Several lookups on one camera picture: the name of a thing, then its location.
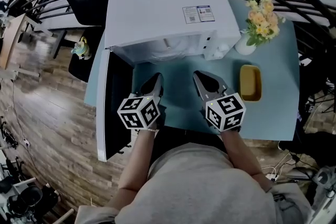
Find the gray shirt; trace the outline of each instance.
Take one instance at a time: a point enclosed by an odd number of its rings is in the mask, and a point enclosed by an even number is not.
[[[151,166],[148,181],[121,211],[81,206],[76,224],[305,223],[310,205],[296,184],[265,192],[225,153],[188,143]]]

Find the yellow tray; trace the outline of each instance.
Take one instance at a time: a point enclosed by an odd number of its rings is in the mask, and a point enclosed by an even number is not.
[[[243,65],[240,69],[239,95],[244,101],[261,99],[261,74],[256,66]]]

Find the table surface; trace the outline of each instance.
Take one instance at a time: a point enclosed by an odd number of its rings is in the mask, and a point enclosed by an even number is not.
[[[25,19],[25,14],[22,14],[10,21],[10,25],[4,31],[3,46],[0,52],[0,67],[6,69],[11,58],[13,47],[19,37]]]
[[[239,29],[246,28],[248,8],[243,0],[229,0]],[[242,65],[258,66],[262,79],[262,98],[245,102],[242,123],[243,138],[261,140],[292,140],[299,102],[299,60],[293,23],[280,25],[280,35],[249,55],[233,48],[221,60],[206,61],[203,56],[185,57],[157,65],[142,63],[135,67],[133,88],[137,90],[156,72],[164,77],[164,93],[160,104],[166,108],[165,125],[186,130],[216,133],[199,112],[201,99],[193,83],[195,70],[208,71],[222,77],[238,91]]]

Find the label sticker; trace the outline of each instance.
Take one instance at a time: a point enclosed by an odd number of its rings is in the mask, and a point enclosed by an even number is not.
[[[185,7],[183,8],[183,13],[185,17],[185,22],[187,24],[200,23],[197,7]]]
[[[184,7],[183,13],[187,24],[215,21],[210,6]]]
[[[201,22],[214,22],[215,17],[212,14],[210,6],[197,6],[198,14],[200,15]]]

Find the white vase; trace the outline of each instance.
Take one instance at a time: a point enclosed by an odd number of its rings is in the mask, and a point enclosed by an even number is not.
[[[250,38],[250,35],[248,33],[242,34],[240,40],[238,40],[238,42],[235,45],[236,51],[240,53],[241,55],[249,55],[252,52],[254,52],[257,48],[254,45],[251,45],[251,46],[247,45],[247,41],[249,38]]]

